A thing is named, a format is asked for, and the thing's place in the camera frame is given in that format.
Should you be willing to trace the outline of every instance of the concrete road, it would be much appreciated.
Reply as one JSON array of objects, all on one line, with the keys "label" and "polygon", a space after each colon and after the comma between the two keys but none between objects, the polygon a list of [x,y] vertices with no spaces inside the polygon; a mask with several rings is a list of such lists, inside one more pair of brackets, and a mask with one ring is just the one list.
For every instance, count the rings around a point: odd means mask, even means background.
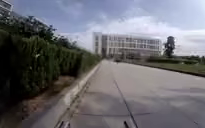
[{"label": "concrete road", "polygon": [[205,128],[205,78],[103,61],[90,83],[72,128]]}]

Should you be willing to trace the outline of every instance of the curb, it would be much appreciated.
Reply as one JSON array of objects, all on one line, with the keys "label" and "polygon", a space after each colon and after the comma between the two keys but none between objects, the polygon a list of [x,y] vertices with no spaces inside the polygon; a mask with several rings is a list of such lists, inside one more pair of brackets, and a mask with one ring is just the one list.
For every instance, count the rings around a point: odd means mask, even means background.
[{"label": "curb", "polygon": [[176,70],[176,69],[162,68],[162,67],[156,67],[156,66],[151,66],[151,65],[146,65],[146,64],[135,64],[135,63],[129,63],[129,64],[140,65],[140,66],[145,66],[145,67],[150,67],[150,68],[163,69],[163,70],[167,70],[167,71],[179,72],[179,73],[184,73],[184,74],[189,74],[189,75],[205,78],[205,74],[200,74],[200,73],[180,71],[180,70]]},{"label": "curb", "polygon": [[33,119],[24,120],[21,128],[54,128],[61,116],[70,108],[73,100],[78,93],[85,87],[88,80],[98,70],[100,63],[97,64],[86,76],[74,83],[75,85],[65,95],[58,99],[47,111],[40,112]]}]

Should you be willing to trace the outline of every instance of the bush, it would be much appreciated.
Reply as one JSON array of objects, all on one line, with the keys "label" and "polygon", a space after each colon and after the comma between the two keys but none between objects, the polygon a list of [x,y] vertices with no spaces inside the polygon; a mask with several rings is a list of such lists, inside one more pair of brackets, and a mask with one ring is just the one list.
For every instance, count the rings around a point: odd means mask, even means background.
[{"label": "bush", "polygon": [[59,75],[77,76],[99,61],[87,52],[69,50],[39,38],[0,30],[0,96],[23,99],[51,86]]},{"label": "bush", "polygon": [[150,57],[147,59],[147,62],[150,63],[169,63],[169,64],[196,64],[198,63],[195,60],[186,60],[186,59],[169,59],[169,58],[162,58],[162,57]]}]

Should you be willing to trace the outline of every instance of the vegetation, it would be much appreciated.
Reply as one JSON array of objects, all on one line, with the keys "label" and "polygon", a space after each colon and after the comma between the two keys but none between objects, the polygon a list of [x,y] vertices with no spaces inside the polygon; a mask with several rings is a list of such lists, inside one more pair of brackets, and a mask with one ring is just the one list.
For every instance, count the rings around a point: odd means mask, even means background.
[{"label": "vegetation", "polygon": [[185,65],[185,64],[167,64],[167,63],[139,63],[146,66],[157,68],[172,69],[191,73],[205,74],[205,65]]},{"label": "vegetation", "polygon": [[167,63],[167,64],[197,64],[197,60],[189,60],[182,58],[164,58],[164,57],[150,57],[146,60],[150,63]]},{"label": "vegetation", "polygon": [[38,95],[59,75],[78,76],[100,58],[54,37],[47,27],[29,17],[0,23],[0,98],[22,100]]},{"label": "vegetation", "polygon": [[173,36],[169,36],[167,38],[167,42],[164,44],[164,54],[168,58],[172,58],[175,49],[175,38]]}]

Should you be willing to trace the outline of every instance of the cloud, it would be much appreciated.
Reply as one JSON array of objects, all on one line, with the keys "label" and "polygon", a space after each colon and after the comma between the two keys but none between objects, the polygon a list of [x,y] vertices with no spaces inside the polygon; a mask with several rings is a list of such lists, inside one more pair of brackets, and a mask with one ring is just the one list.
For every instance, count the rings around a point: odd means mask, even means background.
[{"label": "cloud", "polygon": [[177,39],[176,54],[205,55],[205,29],[183,30],[161,22],[153,16],[137,15],[141,12],[143,10],[140,8],[133,8],[126,11],[125,15],[121,18],[113,20],[108,19],[105,14],[102,14],[102,23],[92,21],[86,25],[86,31],[71,33],[71,35],[78,36],[79,45],[89,50],[93,48],[93,32],[153,36],[159,37],[162,41],[166,41],[168,36],[174,36]]},{"label": "cloud", "polygon": [[57,0],[59,8],[66,14],[78,17],[83,9],[83,3],[79,0]]}]

